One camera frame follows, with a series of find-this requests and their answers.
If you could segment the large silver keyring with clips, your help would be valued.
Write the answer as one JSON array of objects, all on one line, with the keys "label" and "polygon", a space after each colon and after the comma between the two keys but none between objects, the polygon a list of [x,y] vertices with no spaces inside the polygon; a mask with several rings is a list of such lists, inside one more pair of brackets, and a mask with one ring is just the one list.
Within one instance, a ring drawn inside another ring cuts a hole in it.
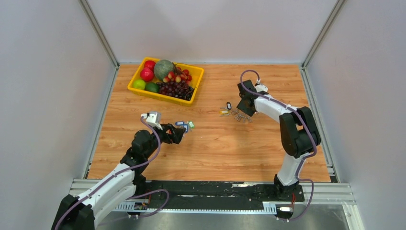
[{"label": "large silver keyring with clips", "polygon": [[235,110],[231,110],[230,111],[231,115],[234,117],[235,120],[237,120],[238,122],[242,121],[243,123],[252,123],[252,119],[246,115],[245,113],[243,113],[242,111],[235,109]]}]

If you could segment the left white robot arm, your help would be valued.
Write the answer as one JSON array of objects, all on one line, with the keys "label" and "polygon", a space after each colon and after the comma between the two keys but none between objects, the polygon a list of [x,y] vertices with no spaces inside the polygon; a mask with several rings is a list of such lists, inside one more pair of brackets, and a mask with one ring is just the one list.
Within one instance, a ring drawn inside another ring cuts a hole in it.
[{"label": "left white robot arm", "polygon": [[126,199],[148,196],[142,172],[158,156],[163,143],[180,144],[185,132],[186,128],[172,124],[137,131],[126,154],[107,176],[85,192],[61,200],[51,228],[94,230]]}]

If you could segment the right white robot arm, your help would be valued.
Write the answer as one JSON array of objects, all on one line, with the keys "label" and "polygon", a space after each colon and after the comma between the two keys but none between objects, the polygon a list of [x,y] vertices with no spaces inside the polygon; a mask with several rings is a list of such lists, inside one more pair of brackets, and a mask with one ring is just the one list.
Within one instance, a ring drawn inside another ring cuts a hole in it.
[{"label": "right white robot arm", "polygon": [[316,153],[320,134],[309,107],[294,107],[273,98],[262,84],[246,80],[238,85],[238,110],[248,116],[262,113],[280,125],[281,143],[286,152],[281,169],[274,176],[271,195],[279,200],[291,198],[297,189],[305,160]]}]

